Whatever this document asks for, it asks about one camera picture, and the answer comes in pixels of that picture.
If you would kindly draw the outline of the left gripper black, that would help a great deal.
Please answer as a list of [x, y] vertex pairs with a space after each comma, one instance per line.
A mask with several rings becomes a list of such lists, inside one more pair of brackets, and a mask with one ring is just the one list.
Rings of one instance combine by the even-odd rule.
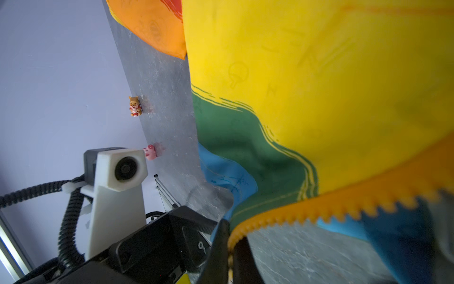
[[175, 208], [53, 280], [55, 284], [175, 284], [198, 274], [208, 258], [205, 237], [217, 221]]

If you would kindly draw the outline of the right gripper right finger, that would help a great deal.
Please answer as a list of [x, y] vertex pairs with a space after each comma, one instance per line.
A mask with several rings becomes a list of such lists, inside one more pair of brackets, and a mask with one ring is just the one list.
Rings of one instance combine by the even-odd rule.
[[244, 237], [234, 247], [232, 270], [234, 284], [264, 284], [247, 237]]

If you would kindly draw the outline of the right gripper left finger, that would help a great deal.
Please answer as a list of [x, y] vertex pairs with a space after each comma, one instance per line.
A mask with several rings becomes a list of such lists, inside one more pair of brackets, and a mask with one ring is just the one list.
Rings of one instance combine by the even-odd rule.
[[229, 282], [229, 236], [229, 221], [221, 219], [217, 223], [217, 231], [197, 284], [227, 284]]

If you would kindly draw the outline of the rainbow striped jacket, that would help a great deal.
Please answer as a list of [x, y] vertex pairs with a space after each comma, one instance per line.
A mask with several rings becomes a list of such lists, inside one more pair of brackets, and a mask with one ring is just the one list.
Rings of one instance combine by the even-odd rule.
[[452, 1], [108, 1], [189, 61], [205, 178], [248, 234], [356, 221], [401, 284], [454, 281]]

